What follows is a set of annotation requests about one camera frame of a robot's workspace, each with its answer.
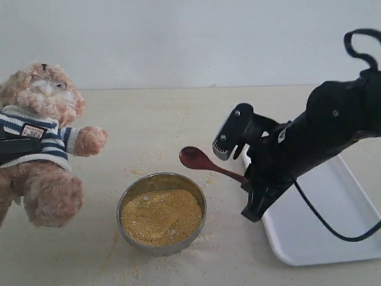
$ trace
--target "bowl rim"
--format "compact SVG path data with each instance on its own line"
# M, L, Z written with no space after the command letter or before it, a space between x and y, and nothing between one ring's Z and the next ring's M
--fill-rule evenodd
M202 220L201 220L201 223L199 224L199 226L193 231L192 234L194 233L197 233L199 232L203 227L204 227L204 224L205 224L205 221L206 221L206 217L207 217L207 199L206 199L206 196L204 194L204 192L202 191L202 189L200 188L200 186L195 182L193 181L192 179L190 179L189 177L185 176L185 175L181 175L179 173L173 173L173 172L157 172L157 173L152 173L150 175L145 175L141 178L139 178L138 180L134 181L134 183L132 183L131 185L128 186L128 188L122 193L120 199L119 199L119 202L118 202L118 206L117 206L117 222L118 222L118 227L119 227L119 230L120 232L122 233L122 236L124 236L125 238L127 238L128 240L130 240L131 242L133 242L134 244L136 244L137 246L139 247L142 247L142 248L145 248L147 250L149 249L153 249L153 250L158 250L158 249L161 249L161 250L165 250L167 248L173 248L173 247L178 247L178 246L181 246L185 241L187 241L190 237L188 236L187 238L179 241L178 243L175 243L175 244L170 244L170 245L167 245L167 246L151 246L151 245L146 245L146 244L142 244L142 243L139 243L137 242L136 240L132 239L130 237L130 235L128 235L128 233L123 229L122 227L122 224L121 224L121 217L120 217L120 207L121 207L121 203L123 201L123 198L127 195L127 193L129 192L129 190L135 186L136 184L138 184L140 181L142 180L145 180L147 178L150 178L150 177L154 177L154 176L158 176L158 175L171 175L171 176L179 176L179 177L182 177L183 179L186 179L188 180L190 183L194 184L199 192L201 193L202 195L202 199L204 201L204 215L202 216Z

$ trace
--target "teddy bear face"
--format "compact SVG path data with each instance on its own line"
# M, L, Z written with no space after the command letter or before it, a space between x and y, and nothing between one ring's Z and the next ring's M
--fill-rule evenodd
M34 63L19 70L0 86L3 107L17 105L38 117L67 126L80 117L85 100L59 66Z

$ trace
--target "teddy bear leg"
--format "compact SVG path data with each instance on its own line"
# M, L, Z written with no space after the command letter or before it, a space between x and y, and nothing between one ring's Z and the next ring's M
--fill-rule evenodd
M0 227L2 226L8 210L14 199L11 182L0 175Z
M61 228L75 217L83 204L82 181L58 166L46 166L27 180L24 206L34 226Z

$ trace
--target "plastic tray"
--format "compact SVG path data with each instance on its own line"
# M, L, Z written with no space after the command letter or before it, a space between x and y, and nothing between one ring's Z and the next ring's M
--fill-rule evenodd
M247 167L250 158L243 161ZM331 158L298 179L326 222L342 235L368 231L381 216L341 156ZM299 192L288 189L264 214L263 223L275 255L292 266L381 258L381 231L358 243L336 238L315 217Z

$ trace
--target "white wall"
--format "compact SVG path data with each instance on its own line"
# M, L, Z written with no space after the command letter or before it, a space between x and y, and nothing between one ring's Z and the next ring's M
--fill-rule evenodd
M91 89L346 80L358 27L381 29L381 0L0 0L0 80L33 60Z

